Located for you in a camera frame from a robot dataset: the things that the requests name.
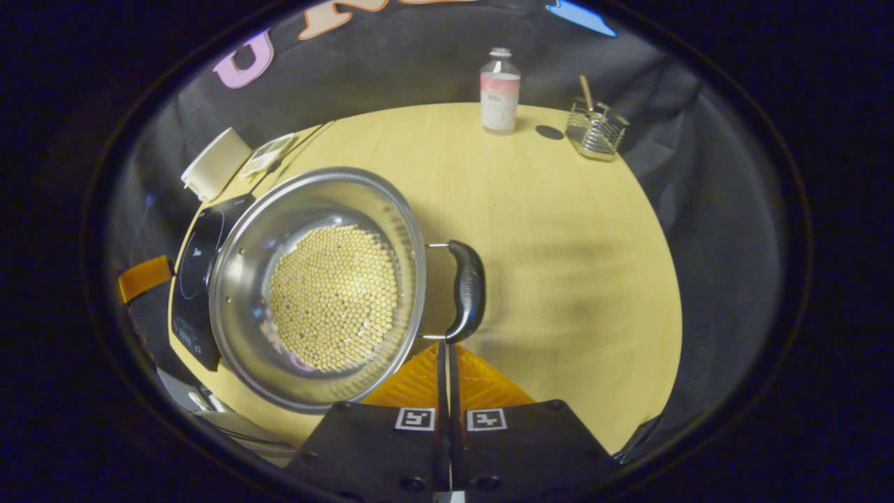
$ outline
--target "pink letter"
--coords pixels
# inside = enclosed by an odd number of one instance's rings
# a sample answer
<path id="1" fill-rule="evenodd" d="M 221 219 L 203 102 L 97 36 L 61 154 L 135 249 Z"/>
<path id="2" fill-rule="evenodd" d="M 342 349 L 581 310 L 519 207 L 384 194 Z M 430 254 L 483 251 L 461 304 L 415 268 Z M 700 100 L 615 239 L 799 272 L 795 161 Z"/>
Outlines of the pink letter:
<path id="1" fill-rule="evenodd" d="M 478 0 L 400 0 L 402 4 L 443 4 L 445 2 L 477 2 Z"/>
<path id="2" fill-rule="evenodd" d="M 245 70 L 236 67 L 236 63 L 232 60 L 236 51 L 231 52 L 215 66 L 214 71 L 221 78 L 224 86 L 233 90 L 243 87 L 259 77 L 267 69 L 267 66 L 270 66 L 270 62 L 274 60 L 274 45 L 270 42 L 269 31 L 268 28 L 245 43 L 245 46 L 251 47 L 251 52 L 255 55 L 255 62 L 250 67 Z"/>

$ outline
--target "blue object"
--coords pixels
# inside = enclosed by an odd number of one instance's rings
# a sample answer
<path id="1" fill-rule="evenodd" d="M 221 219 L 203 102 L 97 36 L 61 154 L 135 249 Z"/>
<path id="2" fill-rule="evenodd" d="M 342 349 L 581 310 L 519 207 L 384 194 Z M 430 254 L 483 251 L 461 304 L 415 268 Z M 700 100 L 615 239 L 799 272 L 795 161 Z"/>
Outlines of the blue object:
<path id="1" fill-rule="evenodd" d="M 584 28 L 598 31 L 603 35 L 608 35 L 609 37 L 618 36 L 618 33 L 615 32 L 615 30 L 612 30 L 608 27 L 607 24 L 605 24 L 605 21 L 603 21 L 603 17 L 601 15 L 590 12 L 587 9 L 571 2 L 562 2 L 562 0 L 556 0 L 556 5 L 547 5 L 546 10 L 561 17 L 566 21 L 571 21 L 575 24 L 583 26 Z"/>

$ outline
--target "wooden utensil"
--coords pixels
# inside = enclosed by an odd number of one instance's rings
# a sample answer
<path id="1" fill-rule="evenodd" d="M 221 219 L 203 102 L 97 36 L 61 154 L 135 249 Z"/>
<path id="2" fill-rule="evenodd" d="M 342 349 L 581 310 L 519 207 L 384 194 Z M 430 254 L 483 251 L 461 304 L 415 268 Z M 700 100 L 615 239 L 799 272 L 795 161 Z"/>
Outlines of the wooden utensil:
<path id="1" fill-rule="evenodd" d="M 590 84 L 586 81 L 586 77 L 583 75 L 579 75 L 580 77 L 580 87 L 584 90 L 584 99 L 586 100 L 586 108 L 590 112 L 593 112 L 593 96 L 590 95 Z"/>

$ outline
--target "orange mesh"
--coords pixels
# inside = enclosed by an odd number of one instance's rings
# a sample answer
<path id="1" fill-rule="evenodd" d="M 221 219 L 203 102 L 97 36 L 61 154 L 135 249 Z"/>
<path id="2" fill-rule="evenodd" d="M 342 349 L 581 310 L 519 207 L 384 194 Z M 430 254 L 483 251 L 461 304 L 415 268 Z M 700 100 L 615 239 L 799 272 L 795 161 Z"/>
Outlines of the orange mesh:
<path id="1" fill-rule="evenodd" d="M 533 404 L 527 395 L 500 371 L 480 357 L 462 347 L 456 346 L 460 358 L 460 407 L 469 409 L 491 409 Z"/>
<path id="2" fill-rule="evenodd" d="M 432 344 L 373 390 L 364 404 L 428 409 L 438 406 L 438 345 Z"/>
<path id="3" fill-rule="evenodd" d="M 389 407 L 437 407 L 437 347 L 431 345 L 404 363 L 364 403 Z M 490 364 L 460 345 L 456 349 L 462 411 L 534 403 L 534 399 Z"/>

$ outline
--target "bottle label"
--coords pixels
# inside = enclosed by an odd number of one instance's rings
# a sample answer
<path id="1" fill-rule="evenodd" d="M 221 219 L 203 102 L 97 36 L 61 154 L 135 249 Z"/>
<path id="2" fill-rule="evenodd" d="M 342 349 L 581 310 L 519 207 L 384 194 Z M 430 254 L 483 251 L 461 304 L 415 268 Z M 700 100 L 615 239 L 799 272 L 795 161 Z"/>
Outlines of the bottle label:
<path id="1" fill-rule="evenodd" d="M 507 73 L 481 74 L 481 124 L 507 131 L 515 127 L 521 79 Z"/>

